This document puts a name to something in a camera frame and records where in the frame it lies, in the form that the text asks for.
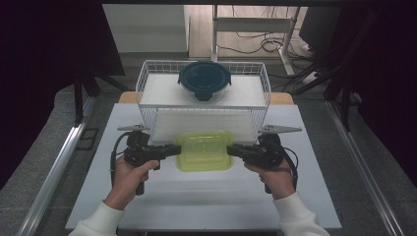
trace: plastic food container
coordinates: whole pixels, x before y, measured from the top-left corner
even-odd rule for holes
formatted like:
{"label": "plastic food container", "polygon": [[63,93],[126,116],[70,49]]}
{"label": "plastic food container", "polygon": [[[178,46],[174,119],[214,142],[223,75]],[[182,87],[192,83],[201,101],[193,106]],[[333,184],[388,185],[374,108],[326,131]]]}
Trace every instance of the plastic food container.
{"label": "plastic food container", "polygon": [[223,90],[231,85],[231,74],[222,65],[211,61],[193,62],[184,67],[178,78],[190,93],[190,98],[202,102],[215,102]]}
{"label": "plastic food container", "polygon": [[174,143],[182,147],[176,165],[183,172],[226,170],[233,165],[226,149],[233,143],[230,132],[181,134]]}

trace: white wire basket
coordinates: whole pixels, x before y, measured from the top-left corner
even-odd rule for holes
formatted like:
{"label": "white wire basket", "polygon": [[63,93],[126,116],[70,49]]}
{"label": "white wire basket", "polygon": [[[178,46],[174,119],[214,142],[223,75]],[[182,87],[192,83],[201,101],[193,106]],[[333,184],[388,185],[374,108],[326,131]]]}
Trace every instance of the white wire basket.
{"label": "white wire basket", "polygon": [[262,128],[270,100],[263,63],[216,62],[231,73],[231,86],[216,102],[198,102],[178,84],[179,72],[194,61],[146,61],[136,98],[150,128],[151,141],[172,143],[183,133],[229,131],[235,143],[252,144]]}

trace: gray floor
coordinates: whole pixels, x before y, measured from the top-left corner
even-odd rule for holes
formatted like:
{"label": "gray floor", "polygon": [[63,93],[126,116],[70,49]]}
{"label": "gray floor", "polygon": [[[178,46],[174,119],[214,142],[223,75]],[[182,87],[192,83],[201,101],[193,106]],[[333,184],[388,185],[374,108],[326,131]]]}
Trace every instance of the gray floor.
{"label": "gray floor", "polygon": [[[122,62],[126,78],[116,78],[134,89],[140,68],[145,59],[184,60],[184,55],[123,54]],[[263,60],[270,74],[284,75],[279,60]],[[270,77],[273,87],[283,85],[288,79]],[[117,102],[121,91],[97,79],[101,94],[96,99],[90,116],[89,129],[97,129],[97,139],[91,149],[75,150],[61,182],[55,191],[35,235],[66,235],[64,229],[77,195],[89,170],[89,163],[105,128],[112,105]],[[341,135],[331,119],[323,100],[326,85],[314,88],[302,95],[294,96],[305,122],[313,149],[322,168],[330,195],[334,202],[342,229],[330,229],[331,235],[389,235],[367,189],[358,174]],[[73,89],[64,88],[57,93],[55,109],[26,158],[7,185],[0,192],[0,235],[16,235],[32,201],[36,197],[54,158],[57,156],[74,124]],[[417,235],[417,190],[402,172],[393,157],[370,131],[357,113],[350,111],[351,134],[355,138],[364,158],[371,167],[379,186],[389,200],[404,235]],[[80,141],[78,147],[85,148],[90,141]],[[120,235],[132,235],[121,232]],[[161,234],[161,235],[196,235]]]}

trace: metal rail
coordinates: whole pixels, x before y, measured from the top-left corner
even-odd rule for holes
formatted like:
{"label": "metal rail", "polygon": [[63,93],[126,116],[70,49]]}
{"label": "metal rail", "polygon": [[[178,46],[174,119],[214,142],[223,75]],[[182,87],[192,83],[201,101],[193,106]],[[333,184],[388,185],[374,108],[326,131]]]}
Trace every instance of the metal rail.
{"label": "metal rail", "polygon": [[81,134],[86,126],[86,123],[91,115],[92,107],[94,106],[95,98],[89,97],[84,106],[84,114],[80,125],[78,127],[73,127],[70,131],[70,134],[67,137],[64,145],[62,146],[58,156],[55,159],[55,162],[52,168],[49,171],[45,181],[43,182],[42,187],[37,193],[36,199],[28,211],[28,214],[23,221],[21,228],[19,229],[17,235],[33,235],[36,231],[39,222],[41,221],[43,214],[45,213],[46,208],[49,205],[49,202],[55,192],[56,187],[61,180],[62,174],[67,167],[68,161],[71,158],[71,155],[77,145],[78,140],[80,139]]}
{"label": "metal rail", "polygon": [[331,117],[333,118],[334,123],[340,135],[343,138],[344,143],[346,144],[349,153],[353,159],[353,162],[356,165],[356,168],[359,171],[359,174],[364,181],[364,184],[373,200],[378,212],[381,215],[381,218],[386,225],[387,231],[389,235],[392,236],[399,236],[404,235],[398,219],[396,218],[387,198],[385,197],[384,193],[378,186],[377,181],[375,180],[371,170],[368,167],[364,157],[362,156],[361,151],[356,146],[355,140],[353,139],[352,135],[346,132],[343,128],[343,125],[338,117],[340,117],[337,107],[334,101],[326,101],[326,105],[328,106],[328,110],[330,112]]}

